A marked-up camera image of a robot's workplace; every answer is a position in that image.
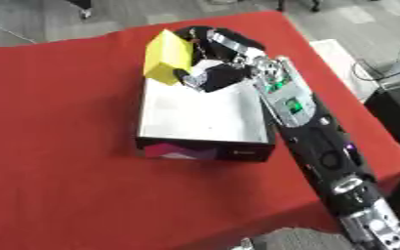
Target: robotic arm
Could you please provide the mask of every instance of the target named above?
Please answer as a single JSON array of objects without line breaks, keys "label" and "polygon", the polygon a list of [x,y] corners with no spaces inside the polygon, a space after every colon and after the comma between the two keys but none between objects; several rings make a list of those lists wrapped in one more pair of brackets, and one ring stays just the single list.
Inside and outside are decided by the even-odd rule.
[{"label": "robotic arm", "polygon": [[194,43],[194,64],[222,61],[196,77],[175,69],[182,84],[213,92],[252,79],[301,171],[348,239],[358,249],[400,250],[400,221],[375,175],[288,58],[271,59],[262,44],[225,28],[192,26],[177,34]]}]

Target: yellow foam block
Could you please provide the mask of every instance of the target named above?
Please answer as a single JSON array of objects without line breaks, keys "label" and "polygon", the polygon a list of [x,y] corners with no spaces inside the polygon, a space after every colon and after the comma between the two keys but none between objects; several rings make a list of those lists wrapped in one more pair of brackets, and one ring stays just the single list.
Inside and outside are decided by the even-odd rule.
[{"label": "yellow foam block", "polygon": [[143,75],[159,82],[174,85],[178,79],[173,69],[191,71],[192,43],[179,38],[170,30],[164,29],[146,47]]}]

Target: red tablecloth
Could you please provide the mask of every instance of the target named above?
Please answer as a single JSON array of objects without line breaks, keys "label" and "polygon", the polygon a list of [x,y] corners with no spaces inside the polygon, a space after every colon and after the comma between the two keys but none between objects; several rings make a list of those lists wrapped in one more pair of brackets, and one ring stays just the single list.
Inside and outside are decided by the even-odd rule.
[{"label": "red tablecloth", "polygon": [[400,145],[279,13],[0,48],[0,249],[214,249],[285,226],[334,229],[281,140],[266,163],[135,156],[145,44],[225,26],[290,57],[391,190]]}]

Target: cardboard box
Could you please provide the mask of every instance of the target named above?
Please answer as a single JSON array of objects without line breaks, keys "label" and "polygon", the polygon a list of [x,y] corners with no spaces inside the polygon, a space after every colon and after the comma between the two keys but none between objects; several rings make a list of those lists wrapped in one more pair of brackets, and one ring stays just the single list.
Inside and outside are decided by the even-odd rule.
[{"label": "cardboard box", "polygon": [[[193,74],[210,65],[200,62]],[[199,93],[146,79],[137,147],[146,157],[265,161],[274,149],[271,124],[249,82]]]},{"label": "cardboard box", "polygon": [[173,69],[191,71],[192,46],[192,43],[164,29],[147,45],[143,75],[168,85],[177,83]]}]

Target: gray floor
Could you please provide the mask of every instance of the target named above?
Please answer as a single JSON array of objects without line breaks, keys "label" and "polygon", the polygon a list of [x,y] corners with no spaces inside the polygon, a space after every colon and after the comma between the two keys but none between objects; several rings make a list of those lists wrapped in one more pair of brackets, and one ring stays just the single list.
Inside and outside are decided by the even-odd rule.
[{"label": "gray floor", "polygon": [[[356,59],[376,66],[395,61],[400,49],[400,0],[325,0],[317,14],[309,12],[309,4],[310,0],[288,0],[286,12],[307,40],[337,39]],[[0,0],[0,26],[47,42],[149,23],[274,10],[276,5],[276,0],[245,0],[225,6],[207,0],[95,0],[95,15],[80,21],[78,9],[61,0]],[[0,30],[0,46],[28,43]],[[268,249],[278,250],[350,248],[338,236],[306,229],[283,229],[267,240]]]}]

